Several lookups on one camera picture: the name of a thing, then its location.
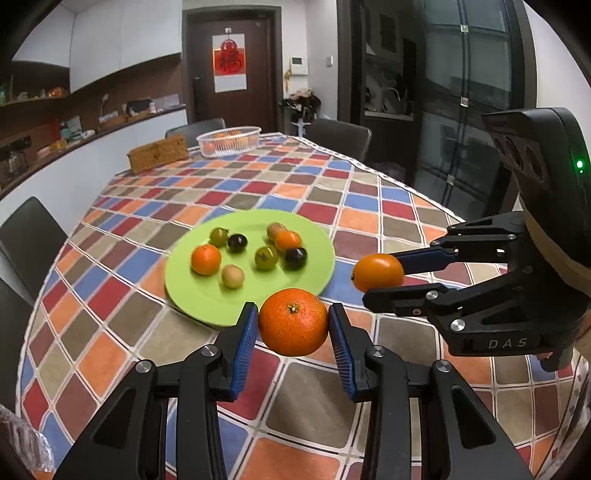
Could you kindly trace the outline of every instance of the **mandarin orange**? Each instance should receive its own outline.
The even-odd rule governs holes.
[[[351,280],[355,288],[364,292],[370,288],[399,287],[404,282],[404,270],[393,255],[371,254],[356,263]]]
[[[222,254],[212,244],[199,245],[191,254],[191,267],[206,277],[217,272],[221,262]]]
[[[304,356],[318,350],[329,333],[328,312],[320,299],[300,288],[271,295],[259,311],[259,332],[274,352]]]

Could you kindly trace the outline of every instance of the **door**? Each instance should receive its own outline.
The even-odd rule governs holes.
[[[187,19],[187,63],[193,87],[196,120],[221,117],[228,127],[254,125],[263,132],[277,130],[274,89],[274,28],[271,14],[224,12],[191,15]],[[213,49],[219,35],[231,28],[244,35],[246,89],[216,93]]]

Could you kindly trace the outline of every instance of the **door handle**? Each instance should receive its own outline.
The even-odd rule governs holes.
[[[193,77],[193,105],[195,107],[195,115],[199,117],[201,114],[201,77]]]

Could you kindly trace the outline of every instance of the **wall shelf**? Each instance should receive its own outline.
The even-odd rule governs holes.
[[[39,98],[27,98],[26,100],[12,100],[10,102],[6,102],[6,103],[0,103],[0,108],[3,106],[8,106],[8,105],[17,105],[19,103],[30,103],[30,102],[41,102],[43,100],[62,100],[65,97],[39,97]]]

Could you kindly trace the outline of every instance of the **orange cherry tomato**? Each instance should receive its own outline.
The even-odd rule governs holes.
[[[221,262],[222,254],[212,244],[199,245],[191,254],[191,267],[206,277],[217,272]]]
[[[277,250],[281,250],[282,252],[290,248],[299,248],[301,247],[301,237],[291,230],[283,230],[276,234],[275,246]]]

